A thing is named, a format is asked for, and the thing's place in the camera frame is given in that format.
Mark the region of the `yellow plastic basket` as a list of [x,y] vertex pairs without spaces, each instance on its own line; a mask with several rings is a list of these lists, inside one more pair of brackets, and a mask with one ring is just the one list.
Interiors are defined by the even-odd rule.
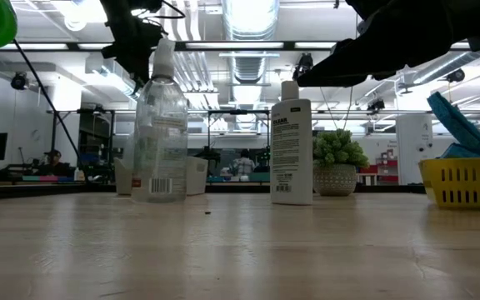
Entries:
[[439,208],[480,209],[480,157],[419,163],[427,197]]

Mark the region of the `potted green succulent plant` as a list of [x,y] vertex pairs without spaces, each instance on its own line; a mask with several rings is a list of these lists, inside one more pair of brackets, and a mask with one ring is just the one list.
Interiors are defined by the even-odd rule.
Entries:
[[339,128],[318,132],[312,140],[313,190],[321,196],[346,197],[357,184],[357,170],[368,168],[363,148],[352,133]]

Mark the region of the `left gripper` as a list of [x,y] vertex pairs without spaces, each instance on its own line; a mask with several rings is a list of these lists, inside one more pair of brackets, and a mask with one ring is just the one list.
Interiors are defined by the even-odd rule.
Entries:
[[101,50],[104,58],[115,58],[129,72],[135,88],[143,88],[149,81],[148,59],[163,37],[160,25],[139,20],[107,21],[114,41]]

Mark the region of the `clear spray bottle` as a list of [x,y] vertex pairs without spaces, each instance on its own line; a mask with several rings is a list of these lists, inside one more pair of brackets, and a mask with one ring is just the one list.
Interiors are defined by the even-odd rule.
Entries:
[[188,100],[174,80],[175,42],[163,38],[137,100],[132,199],[170,203],[187,195]]

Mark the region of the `white capped soap bottle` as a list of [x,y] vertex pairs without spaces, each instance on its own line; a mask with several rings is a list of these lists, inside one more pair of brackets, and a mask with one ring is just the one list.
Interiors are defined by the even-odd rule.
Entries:
[[294,81],[281,84],[281,101],[270,113],[270,193],[274,204],[313,203],[311,102],[299,97]]

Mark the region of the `person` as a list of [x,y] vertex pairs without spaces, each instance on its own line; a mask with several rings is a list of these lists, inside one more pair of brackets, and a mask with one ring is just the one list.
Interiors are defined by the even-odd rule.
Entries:
[[62,154],[57,149],[45,152],[44,155],[46,162],[38,166],[36,175],[57,177],[70,175],[71,168],[68,163],[61,162]]
[[247,149],[243,149],[240,157],[232,162],[232,173],[235,176],[248,176],[256,168],[255,162],[249,157],[249,154]]

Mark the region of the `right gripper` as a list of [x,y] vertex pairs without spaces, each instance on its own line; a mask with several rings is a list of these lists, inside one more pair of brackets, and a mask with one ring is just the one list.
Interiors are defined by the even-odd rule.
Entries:
[[470,0],[346,0],[366,28],[297,78],[303,88],[348,88],[446,53],[463,39]]

